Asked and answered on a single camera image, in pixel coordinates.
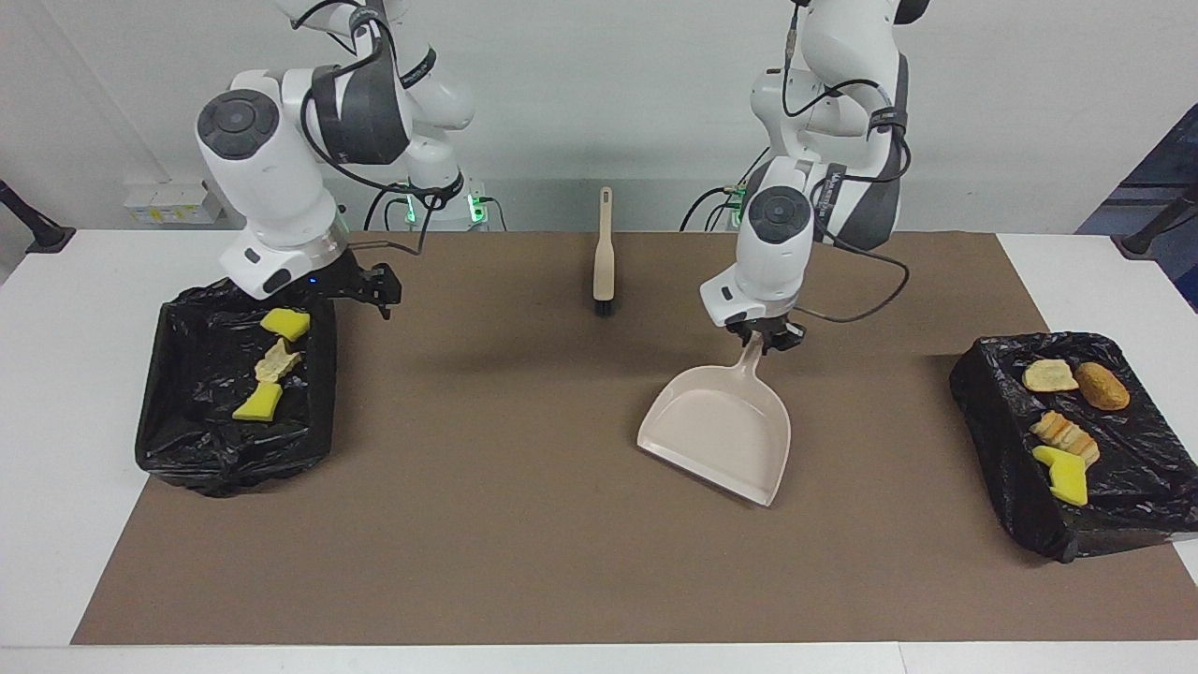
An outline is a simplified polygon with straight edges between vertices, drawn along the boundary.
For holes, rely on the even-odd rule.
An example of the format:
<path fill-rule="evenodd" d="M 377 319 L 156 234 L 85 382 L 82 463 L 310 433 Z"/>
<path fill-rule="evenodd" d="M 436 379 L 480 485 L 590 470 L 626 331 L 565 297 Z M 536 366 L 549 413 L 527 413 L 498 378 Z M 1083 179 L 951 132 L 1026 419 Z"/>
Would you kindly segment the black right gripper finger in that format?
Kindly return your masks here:
<path fill-rule="evenodd" d="M 403 302 L 403 283 L 389 265 L 361 271 L 361 302 L 371 304 L 381 318 L 392 318 L 392 308 Z"/>

